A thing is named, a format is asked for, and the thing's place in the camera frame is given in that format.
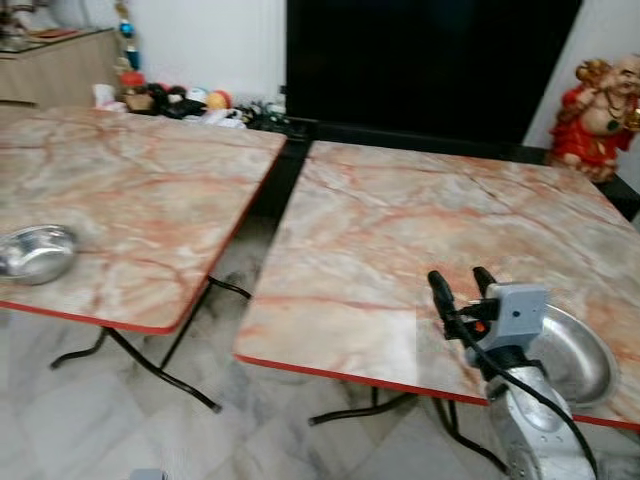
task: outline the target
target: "black metal table leg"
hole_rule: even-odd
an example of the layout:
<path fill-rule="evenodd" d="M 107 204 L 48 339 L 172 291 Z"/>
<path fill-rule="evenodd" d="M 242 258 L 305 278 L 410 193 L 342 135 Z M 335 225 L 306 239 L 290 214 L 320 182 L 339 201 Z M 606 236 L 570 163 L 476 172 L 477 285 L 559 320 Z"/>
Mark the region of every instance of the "black metal table leg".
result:
<path fill-rule="evenodd" d="M 169 365 L 169 361 L 171 360 L 171 357 L 173 357 L 173 354 L 178 348 L 178 345 L 180 345 L 180 342 L 182 341 L 182 337 L 184 337 L 184 335 L 187 333 L 187 330 L 189 329 L 189 326 L 191 326 L 191 322 L 193 322 L 193 319 L 196 317 L 198 310 L 200 310 L 200 307 L 202 306 L 204 301 L 207 299 L 207 295 L 209 295 L 209 291 L 211 290 L 211 287 L 212 287 L 212 284 L 211 284 L 211 281 L 209 280 L 209 283 L 207 284 L 204 291 L 202 292 L 202 295 L 200 295 L 200 298 L 198 299 L 194 307 L 191 309 L 191 314 L 189 315 L 189 318 L 187 318 L 187 321 L 184 322 L 184 325 L 182 326 L 180 333 L 178 333 L 178 336 L 171 344 L 169 351 L 165 354 L 164 358 L 160 362 L 161 370 L 164 370 L 166 366 Z"/>
<path fill-rule="evenodd" d="M 232 285 L 230 283 L 223 282 L 223 281 L 220 281 L 220 280 L 218 280 L 216 278 L 213 278 L 213 277 L 209 276 L 208 277 L 207 286 L 205 287 L 204 291 L 202 292 L 202 295 L 200 295 L 200 298 L 198 299 L 196 304 L 191 309 L 191 314 L 189 315 L 189 318 L 187 319 L 185 324 L 182 326 L 182 329 L 180 330 L 180 332 L 176 336 L 175 340 L 171 344 L 171 347 L 169 348 L 169 351 L 165 354 L 164 358 L 160 362 L 160 366 L 159 367 L 156 367 L 153 363 L 151 363 L 144 356 L 142 356 L 142 354 L 140 352 L 138 352 L 129 342 L 127 342 L 127 340 L 122 335 L 120 335 L 116 330 L 114 330 L 113 328 L 102 327 L 102 329 L 100 330 L 100 336 L 96 340 L 96 343 L 93 345 L 93 347 L 88 348 L 86 350 L 81 350 L 79 352 L 71 352 L 71 353 L 67 353 L 65 355 L 62 355 L 62 356 L 56 358 L 51 363 L 50 368 L 56 369 L 60 365 L 62 365 L 64 362 L 66 362 L 67 360 L 71 360 L 73 358 L 86 357 L 86 356 L 89 356 L 89 355 L 92 355 L 92 354 L 96 353 L 98 350 L 100 350 L 100 347 L 102 347 L 102 344 L 104 343 L 104 341 L 107 338 L 107 336 L 110 336 L 111 338 L 113 338 L 116 341 L 116 343 L 118 345 L 120 345 L 120 347 L 122 347 L 123 350 L 125 350 L 136 362 L 138 362 L 140 365 L 142 365 L 149 372 L 151 372 L 152 374 L 154 374 L 158 378 L 164 380 L 165 382 L 170 383 L 174 387 L 177 387 L 180 390 L 183 390 L 183 391 L 187 392 L 189 395 L 197 398 L 200 402 L 204 403 L 208 408 L 210 408 L 214 412 L 218 413 L 220 410 L 222 410 L 222 407 L 220 405 L 218 405 L 217 403 L 215 403 L 212 400 L 210 400 L 209 398 L 207 398 L 205 395 L 203 395 L 200 391 L 196 390 L 192 386 L 187 385 L 183 381 L 178 380 L 177 378 L 172 377 L 168 373 L 164 372 L 165 367 L 169 364 L 169 361 L 171 361 L 171 358 L 173 357 L 173 354 L 175 353 L 176 349 L 178 348 L 178 345 L 180 345 L 180 342 L 182 341 L 182 338 L 187 333 L 187 330 L 189 329 L 189 326 L 193 322 L 198 310 L 200 309 L 200 307 L 202 306 L 203 302 L 207 298 L 207 295 L 209 294 L 209 291 L 211 290 L 211 287 L 213 285 L 217 285 L 217 286 L 219 286 L 221 288 L 226 288 L 227 290 L 231 290 L 233 292 L 239 293 L 240 295 L 242 295 L 243 297 L 245 297 L 247 299 L 251 298 L 251 294 L 249 292 L 247 292 L 246 290 L 244 290 L 244 289 L 242 289 L 240 287 L 237 287 L 235 285 Z"/>
<path fill-rule="evenodd" d="M 120 345 L 122 349 L 125 352 L 127 352 L 136 362 L 138 362 L 140 365 L 142 365 L 145 369 L 147 369 L 149 372 L 154 374 L 156 377 L 164 380 L 167 383 L 170 383 L 174 387 L 177 387 L 180 390 L 187 392 L 189 395 L 197 398 L 198 400 L 200 400 L 200 402 L 204 403 L 207 407 L 209 407 L 215 413 L 218 413 L 220 410 L 222 410 L 222 407 L 220 405 L 210 400 L 199 390 L 196 390 L 195 388 L 193 388 L 190 385 L 187 385 L 183 381 L 178 380 L 175 377 L 172 377 L 168 373 L 163 372 L 160 368 L 152 364 L 149 360 L 143 357 L 140 354 L 140 352 L 138 352 L 138 350 L 136 350 L 133 347 L 133 345 L 127 342 L 127 340 L 122 335 L 120 335 L 117 331 L 115 331 L 113 328 L 104 327 L 103 330 L 106 332 L 107 335 L 113 338 L 116 341 L 116 343 Z"/>
<path fill-rule="evenodd" d="M 67 360 L 72 360 L 74 358 L 88 357 L 89 355 L 93 355 L 98 350 L 100 350 L 100 347 L 102 347 L 102 344 L 104 343 L 106 338 L 107 338 L 107 332 L 105 332 L 104 329 L 100 330 L 100 336 L 96 340 L 96 343 L 94 343 L 93 347 L 87 348 L 86 350 L 80 350 L 79 352 L 66 353 L 56 358 L 53 362 L 51 362 L 51 364 L 49 365 L 49 368 L 51 368 L 52 370 L 55 370 Z"/>
<path fill-rule="evenodd" d="M 356 417 L 368 417 L 370 415 L 378 415 L 380 413 L 387 412 L 396 407 L 399 407 L 403 403 L 408 402 L 416 398 L 417 395 L 415 393 L 403 393 L 393 400 L 388 401 L 387 403 L 383 403 L 382 405 L 378 405 L 378 388 L 372 387 L 371 390 L 371 403 L 373 406 L 368 408 L 357 408 L 352 410 L 340 410 L 337 412 L 325 413 L 324 415 L 319 415 L 317 417 L 312 417 L 309 419 L 309 425 L 320 425 L 321 423 L 331 422 L 333 420 L 340 420 L 342 418 L 356 418 Z"/>
<path fill-rule="evenodd" d="M 493 452 L 487 450 L 483 446 L 477 444 L 473 440 L 468 439 L 464 435 L 460 433 L 460 426 L 458 424 L 458 412 L 456 410 L 456 403 L 453 400 L 449 400 L 449 419 L 447 419 L 447 414 L 444 411 L 444 405 L 441 399 L 432 398 L 433 405 L 436 407 L 436 412 L 438 413 L 438 418 L 442 423 L 445 431 L 453 438 L 456 442 L 460 443 L 464 447 L 473 450 L 474 452 L 482 455 L 484 458 L 493 463 L 500 472 L 504 475 L 509 475 L 509 468 L 507 465 L 500 460 Z"/>
<path fill-rule="evenodd" d="M 205 287 L 204 291 L 202 292 L 202 295 L 200 295 L 200 298 L 198 299 L 198 301 L 196 302 L 194 307 L 191 309 L 191 315 L 189 315 L 189 318 L 187 318 L 187 321 L 182 326 L 182 329 L 180 330 L 180 333 L 178 333 L 178 335 L 176 336 L 176 339 L 171 344 L 171 347 L 169 348 L 169 351 L 165 354 L 164 358 L 160 362 L 160 369 L 164 370 L 167 367 L 167 365 L 169 365 L 169 362 L 171 361 L 171 357 L 173 357 L 173 354 L 175 353 L 176 349 L 178 348 L 178 345 L 180 345 L 180 342 L 182 341 L 182 337 L 184 337 L 184 335 L 187 333 L 187 330 L 191 326 L 191 323 L 193 322 L 193 319 L 195 318 L 196 314 L 198 313 L 198 310 L 200 310 L 200 307 L 202 306 L 202 304 L 206 300 L 207 295 L 209 295 L 209 292 L 211 291 L 211 287 L 213 285 L 216 285 L 216 286 L 221 287 L 221 288 L 225 288 L 227 290 L 231 290 L 232 292 L 236 292 L 236 293 L 242 295 L 247 300 L 251 299 L 251 294 L 249 292 L 247 292 L 245 289 L 240 288 L 240 287 L 238 287 L 236 285 L 232 285 L 231 283 L 223 282 L 223 281 L 218 280 L 217 278 L 214 278 L 212 276 L 208 276 L 207 277 L 207 282 L 208 282 L 208 284 Z"/>

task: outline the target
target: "black cable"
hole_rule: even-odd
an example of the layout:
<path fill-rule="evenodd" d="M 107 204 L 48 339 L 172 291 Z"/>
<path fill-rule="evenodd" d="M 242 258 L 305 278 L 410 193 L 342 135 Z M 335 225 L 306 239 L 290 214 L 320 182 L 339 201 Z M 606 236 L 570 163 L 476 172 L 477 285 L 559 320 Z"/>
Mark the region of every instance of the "black cable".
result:
<path fill-rule="evenodd" d="M 209 275 L 209 283 L 213 283 L 218 287 L 225 288 L 227 290 L 231 290 L 232 292 L 239 293 L 247 300 L 251 300 L 251 294 L 247 292 L 245 289 L 237 287 L 227 282 L 223 282 L 222 280 L 218 280 L 217 278 L 213 278 L 211 275 Z"/>
<path fill-rule="evenodd" d="M 436 412 L 438 412 L 438 417 L 440 418 L 440 422 L 447 433 L 453 438 L 456 442 L 460 443 L 462 446 L 468 448 L 469 450 L 473 450 L 479 455 L 482 455 L 484 458 L 493 463 L 500 472 L 504 475 L 509 475 L 509 468 L 507 465 L 500 460 L 492 451 L 487 450 L 482 445 L 477 444 L 473 440 L 468 439 L 460 433 L 459 425 L 458 425 L 458 413 L 456 411 L 456 404 L 453 400 L 449 400 L 449 416 L 451 418 L 451 423 L 447 419 L 447 414 L 444 411 L 444 406 L 442 405 L 442 400 L 439 398 L 432 398 L 433 405 L 436 407 Z"/>
<path fill-rule="evenodd" d="M 512 385 L 515 385 L 519 389 L 524 390 L 533 398 L 535 398 L 539 403 L 541 403 L 542 405 L 544 405 L 545 407 L 547 407 L 549 410 L 551 410 L 553 413 L 555 413 L 560 417 L 560 419 L 569 427 L 571 432 L 575 435 L 576 440 L 578 440 L 578 443 L 580 444 L 580 447 L 582 448 L 582 451 L 584 452 L 585 457 L 587 457 L 587 461 L 591 465 L 591 468 L 593 469 L 593 473 L 595 474 L 597 479 L 598 464 L 596 462 L 596 458 L 594 457 L 593 452 L 591 451 L 591 447 L 587 443 L 587 440 L 584 438 L 584 435 L 582 435 L 582 432 L 578 429 L 573 419 L 569 415 L 567 415 L 564 412 L 564 410 L 562 410 L 558 405 L 556 405 L 555 402 L 552 402 L 544 395 L 541 395 L 535 389 L 531 388 L 529 385 L 527 385 L 523 381 L 517 379 L 516 377 L 511 375 L 509 372 L 504 370 L 502 367 L 500 367 L 496 362 L 494 362 L 493 359 L 489 355 L 487 355 L 487 353 L 471 337 L 471 335 L 465 328 L 464 323 L 460 318 L 460 315 L 458 315 L 457 313 L 454 313 L 454 314 L 449 314 L 449 317 L 452 318 L 453 321 L 455 322 L 458 332 L 463 337 L 463 339 L 471 346 L 473 351 L 476 352 L 476 354 L 480 358 L 482 358 L 482 361 L 485 362 L 497 375 L 501 376 L 507 382 L 511 383 Z"/>

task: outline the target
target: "red robe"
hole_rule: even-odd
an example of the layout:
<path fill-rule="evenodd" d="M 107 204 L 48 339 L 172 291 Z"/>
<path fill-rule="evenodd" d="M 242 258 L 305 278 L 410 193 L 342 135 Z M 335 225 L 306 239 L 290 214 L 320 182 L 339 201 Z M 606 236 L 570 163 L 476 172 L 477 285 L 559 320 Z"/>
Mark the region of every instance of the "red robe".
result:
<path fill-rule="evenodd" d="M 562 97 L 562 105 L 567 108 L 577 102 L 576 97 L 586 87 L 583 85 L 569 90 Z M 633 97 L 633 108 L 638 108 L 638 98 Z M 583 162 L 591 165 L 602 165 L 606 160 L 618 158 L 617 148 L 627 151 L 634 133 L 621 130 L 613 135 L 594 135 L 585 130 L 580 122 L 580 115 L 567 123 L 558 123 L 550 132 L 553 139 L 551 153 L 562 157 L 566 153 L 579 156 Z"/>

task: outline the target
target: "wooden cabinet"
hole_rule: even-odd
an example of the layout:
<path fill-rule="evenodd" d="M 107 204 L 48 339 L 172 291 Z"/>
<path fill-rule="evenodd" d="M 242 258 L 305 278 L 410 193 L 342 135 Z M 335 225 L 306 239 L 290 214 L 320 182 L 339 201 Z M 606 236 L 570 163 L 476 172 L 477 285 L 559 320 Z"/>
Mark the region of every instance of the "wooden cabinet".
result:
<path fill-rule="evenodd" d="M 92 86 L 117 85 L 113 30 L 80 34 L 18 53 L 0 51 L 0 103 L 35 108 L 94 104 Z"/>

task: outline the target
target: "marble-pattern tabletop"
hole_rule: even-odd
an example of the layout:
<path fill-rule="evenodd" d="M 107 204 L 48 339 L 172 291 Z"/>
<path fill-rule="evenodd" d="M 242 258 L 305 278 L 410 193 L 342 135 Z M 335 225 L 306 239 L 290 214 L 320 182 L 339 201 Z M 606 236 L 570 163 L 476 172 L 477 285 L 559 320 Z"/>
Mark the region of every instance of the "marble-pattern tabletop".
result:
<path fill-rule="evenodd" d="M 0 284 L 0 307 L 170 333 L 284 141 L 80 108 L 2 130 L 0 233 L 66 225 L 79 237 L 79 255 L 49 284 Z"/>
<path fill-rule="evenodd" d="M 640 428 L 640 235 L 577 173 L 317 142 L 234 352 L 254 364 L 485 404 L 447 342 L 427 273 L 458 306 L 471 269 L 538 282 L 613 351 L 619 385 L 592 423 Z"/>

